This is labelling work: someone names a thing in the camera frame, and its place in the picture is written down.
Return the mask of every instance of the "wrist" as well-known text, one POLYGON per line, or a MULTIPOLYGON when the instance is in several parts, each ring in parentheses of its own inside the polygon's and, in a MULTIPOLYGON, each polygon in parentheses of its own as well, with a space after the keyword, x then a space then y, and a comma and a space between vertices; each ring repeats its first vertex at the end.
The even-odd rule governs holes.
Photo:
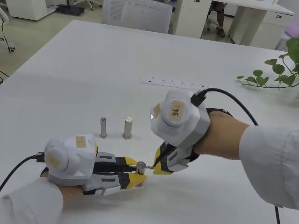
MULTIPOLYGON (((48 171, 42 172, 41 177, 48 178, 48 171)), ((77 195, 82 195, 84 192, 81 186, 64 187, 57 185, 57 187, 61 192, 61 195, 64 199, 64 203, 71 200, 73 197, 77 195)))
POLYGON ((212 112, 209 117, 210 126, 205 136, 194 145, 194 152, 233 160, 240 159, 239 144, 243 132, 249 125, 223 112, 212 112))

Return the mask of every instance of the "plant stem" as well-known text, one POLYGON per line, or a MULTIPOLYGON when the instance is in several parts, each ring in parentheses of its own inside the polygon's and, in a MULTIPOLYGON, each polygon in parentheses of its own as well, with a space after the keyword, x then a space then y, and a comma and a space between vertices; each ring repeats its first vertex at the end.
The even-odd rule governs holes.
POLYGON ((289 69, 289 67, 285 63, 285 59, 282 58, 282 63, 285 65, 285 67, 290 71, 290 73, 293 75, 292 71, 289 69))
POLYGON ((240 80, 239 80, 239 82, 242 84, 242 85, 248 85, 248 86, 253 86, 253 87, 257 87, 257 88, 266 88, 266 89, 284 89, 284 88, 293 88, 293 87, 295 87, 295 86, 297 86, 297 85, 299 85, 299 83, 297 83, 296 85, 292 85, 292 86, 283 86, 283 87, 267 87, 267 86, 255 86, 255 85, 251 85, 250 83, 248 83, 248 84, 244 84, 244 83, 242 83, 240 80))

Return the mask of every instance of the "white sleeve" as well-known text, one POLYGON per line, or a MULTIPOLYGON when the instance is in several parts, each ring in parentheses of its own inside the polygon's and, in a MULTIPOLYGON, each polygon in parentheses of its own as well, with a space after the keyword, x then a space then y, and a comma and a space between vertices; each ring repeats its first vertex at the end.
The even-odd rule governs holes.
POLYGON ((0 223, 55 224, 62 207, 59 188, 41 177, 0 198, 0 223))
POLYGON ((299 209, 299 131, 250 126, 242 135, 239 155, 262 199, 299 209))

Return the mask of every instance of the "tiled floor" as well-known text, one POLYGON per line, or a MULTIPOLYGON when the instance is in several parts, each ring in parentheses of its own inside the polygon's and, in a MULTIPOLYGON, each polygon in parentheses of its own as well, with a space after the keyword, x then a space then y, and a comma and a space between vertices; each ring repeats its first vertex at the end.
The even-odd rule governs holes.
MULTIPOLYGON (((0 70, 8 75, 13 74, 22 64, 33 56, 44 44, 54 37, 72 20, 83 20, 100 23, 102 9, 94 7, 90 11, 86 3, 80 4, 85 7, 85 12, 77 17, 53 13, 40 21, 29 21, 10 17, 10 22, 4 26, 7 40, 15 45, 15 52, 9 54, 5 45, 0 45, 0 70)), ((225 19, 225 30, 228 31, 232 19, 225 19)), ((227 38, 216 35, 216 27, 211 25, 211 30, 205 29, 203 39, 228 42, 227 38)))

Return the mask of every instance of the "electrical outlet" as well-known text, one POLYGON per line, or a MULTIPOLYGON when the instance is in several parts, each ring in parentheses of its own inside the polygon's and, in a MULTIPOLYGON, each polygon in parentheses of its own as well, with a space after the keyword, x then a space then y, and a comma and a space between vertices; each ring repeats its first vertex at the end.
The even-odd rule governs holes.
POLYGON ((175 79, 166 79, 166 78, 159 78, 155 76, 151 77, 140 77, 140 83, 143 84, 150 84, 150 85, 161 85, 161 86, 169 86, 169 87, 176 87, 181 89, 188 89, 188 90, 199 90, 202 91, 204 89, 210 88, 211 86, 207 86, 204 84, 196 84, 194 82, 182 82, 175 79))

